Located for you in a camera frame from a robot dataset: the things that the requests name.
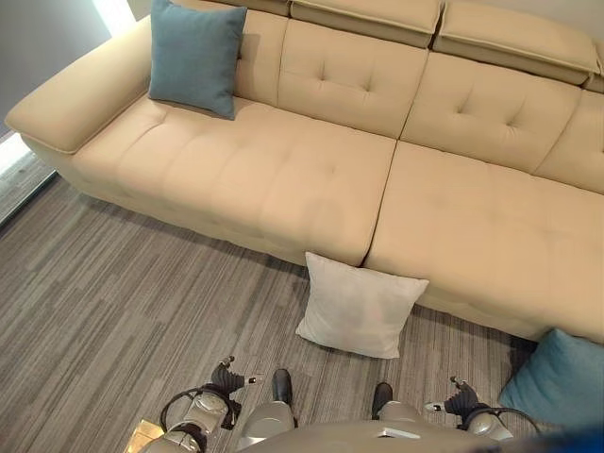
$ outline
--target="sofa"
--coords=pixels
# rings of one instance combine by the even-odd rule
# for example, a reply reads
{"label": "sofa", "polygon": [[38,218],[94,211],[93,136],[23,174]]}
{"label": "sofa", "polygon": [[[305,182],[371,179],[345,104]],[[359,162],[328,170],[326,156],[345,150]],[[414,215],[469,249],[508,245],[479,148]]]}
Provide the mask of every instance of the sofa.
{"label": "sofa", "polygon": [[7,124],[93,197],[297,264],[427,278],[419,304],[520,337],[604,342],[591,37],[472,3],[226,3],[255,8],[234,121],[146,96],[146,18]]}

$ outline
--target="throw pillow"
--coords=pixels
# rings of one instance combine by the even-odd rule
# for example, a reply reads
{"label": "throw pillow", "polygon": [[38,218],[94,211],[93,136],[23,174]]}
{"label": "throw pillow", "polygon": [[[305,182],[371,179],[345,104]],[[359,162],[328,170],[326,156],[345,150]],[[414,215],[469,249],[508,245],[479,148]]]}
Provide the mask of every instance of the throw pillow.
{"label": "throw pillow", "polygon": [[149,97],[233,120],[237,56],[247,8],[196,11],[154,0]]}
{"label": "throw pillow", "polygon": [[427,280],[357,269],[306,253],[310,297],[295,333],[364,356],[395,359],[400,331]]}
{"label": "throw pillow", "polygon": [[604,347],[550,331],[499,397],[506,407],[557,425],[604,422]]}

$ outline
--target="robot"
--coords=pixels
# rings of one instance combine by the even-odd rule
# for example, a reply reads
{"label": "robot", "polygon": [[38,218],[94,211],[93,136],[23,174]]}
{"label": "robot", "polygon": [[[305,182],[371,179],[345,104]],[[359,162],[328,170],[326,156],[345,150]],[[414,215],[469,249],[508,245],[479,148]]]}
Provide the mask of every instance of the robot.
{"label": "robot", "polygon": [[[230,372],[229,367],[233,361],[232,356],[220,361],[211,375],[210,383],[181,392],[172,398],[160,415],[164,434],[146,445],[143,453],[205,453],[213,432],[218,428],[233,429],[238,421],[241,405],[231,399],[231,394],[244,385],[261,380],[259,376],[243,377]],[[427,403],[426,408],[459,415],[459,429],[438,427],[426,422],[413,407],[394,401],[393,389],[385,382],[376,387],[372,420],[297,428],[291,408],[291,377],[287,370],[279,369],[273,375],[274,401],[257,407],[250,414],[243,427],[237,451],[506,451],[500,442],[510,439],[512,435],[499,419],[497,410],[480,403],[467,382],[458,382],[454,378],[451,380],[458,389],[457,394],[445,402]],[[166,415],[170,405],[185,395],[192,400],[190,407],[180,421],[167,428]]]}

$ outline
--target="blue pillow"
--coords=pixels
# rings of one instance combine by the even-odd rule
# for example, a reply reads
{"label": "blue pillow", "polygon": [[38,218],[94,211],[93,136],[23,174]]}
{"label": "blue pillow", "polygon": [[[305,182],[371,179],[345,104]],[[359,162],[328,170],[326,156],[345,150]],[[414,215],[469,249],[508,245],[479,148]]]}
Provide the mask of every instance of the blue pillow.
{"label": "blue pillow", "polygon": [[246,13],[247,8],[197,11],[154,0],[149,97],[233,120],[235,68]]}
{"label": "blue pillow", "polygon": [[604,347],[550,331],[499,402],[557,425],[604,423]]}

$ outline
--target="gray striped carpet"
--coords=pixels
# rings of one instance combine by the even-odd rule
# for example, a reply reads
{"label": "gray striped carpet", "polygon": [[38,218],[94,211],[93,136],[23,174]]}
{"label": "gray striped carpet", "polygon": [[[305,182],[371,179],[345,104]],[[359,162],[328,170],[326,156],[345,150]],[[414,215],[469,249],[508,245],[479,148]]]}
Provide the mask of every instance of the gray striped carpet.
{"label": "gray striped carpet", "polygon": [[[60,178],[0,231],[0,257],[2,452],[122,452],[142,418],[157,422],[172,394],[206,382],[230,353],[247,374],[287,367],[306,425],[366,418],[383,379],[416,408],[450,395],[452,375],[494,404],[534,346],[421,307],[400,360],[311,344],[294,335],[304,268],[93,200]],[[240,391],[243,416],[269,398],[270,379]],[[237,432],[222,431],[210,451],[232,451]]]}

